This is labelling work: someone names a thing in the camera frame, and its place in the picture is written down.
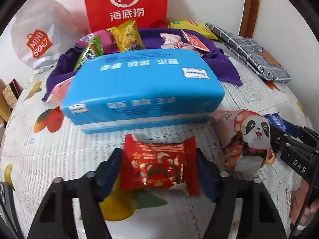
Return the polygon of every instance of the green snack package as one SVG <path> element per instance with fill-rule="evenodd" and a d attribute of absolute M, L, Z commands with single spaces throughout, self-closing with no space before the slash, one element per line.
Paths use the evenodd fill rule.
<path fill-rule="evenodd" d="M 82 51 L 73 71 L 79 70 L 85 61 L 99 56 L 103 56 L 103 48 L 99 37 L 96 36 L 89 41 L 87 47 Z"/>

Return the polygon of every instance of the white wall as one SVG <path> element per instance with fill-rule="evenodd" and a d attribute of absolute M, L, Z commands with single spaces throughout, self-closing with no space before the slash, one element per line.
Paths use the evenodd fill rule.
<path fill-rule="evenodd" d="M 84 0 L 57 0 L 62 3 L 84 26 L 88 27 Z M 167 16 L 212 22 L 221 28 L 238 33 L 244 0 L 168 0 Z M 0 37 L 0 79 L 8 84 L 13 78 L 24 87 L 33 72 L 16 56 L 11 42 L 13 21 Z"/>
<path fill-rule="evenodd" d="M 253 39 L 288 71 L 289 88 L 319 131 L 319 43 L 288 0 L 260 0 Z"/>

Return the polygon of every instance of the panda face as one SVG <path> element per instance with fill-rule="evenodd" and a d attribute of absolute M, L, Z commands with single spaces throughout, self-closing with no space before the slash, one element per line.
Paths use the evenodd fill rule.
<path fill-rule="evenodd" d="M 251 115 L 241 125 L 243 141 L 250 148 L 268 149 L 270 145 L 269 122 L 262 116 Z"/>

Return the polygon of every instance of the gray checkered fabric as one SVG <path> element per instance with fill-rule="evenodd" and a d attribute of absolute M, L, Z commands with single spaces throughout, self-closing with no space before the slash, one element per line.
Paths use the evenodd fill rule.
<path fill-rule="evenodd" d="M 205 25 L 260 78 L 282 83 L 288 83 L 291 80 L 285 69 L 269 64 L 257 53 L 263 52 L 264 48 L 251 38 L 235 36 L 211 23 Z"/>

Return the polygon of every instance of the purple towel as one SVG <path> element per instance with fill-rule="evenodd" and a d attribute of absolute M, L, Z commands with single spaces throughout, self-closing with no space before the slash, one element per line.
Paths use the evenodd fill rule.
<path fill-rule="evenodd" d="M 219 81 L 229 82 L 235 85 L 242 85 L 239 74 L 232 62 L 224 55 L 222 49 L 216 47 L 214 43 L 193 30 L 184 30 L 186 33 L 194 35 L 200 39 L 203 44 L 208 47 L 210 52 L 204 52 L 203 60 L 213 70 L 214 74 Z M 161 33 L 169 33 L 181 36 L 181 40 L 187 43 L 182 32 L 178 28 L 140 28 L 138 32 L 142 38 L 142 42 L 147 49 L 160 48 L 164 43 Z M 42 101 L 46 101 L 50 95 L 52 89 L 58 83 L 74 76 L 76 71 L 73 72 L 77 59 L 82 52 L 82 48 L 77 45 L 74 48 L 70 48 L 65 54 L 62 54 L 58 60 L 58 64 L 55 69 L 47 78 L 47 93 L 42 98 Z"/>

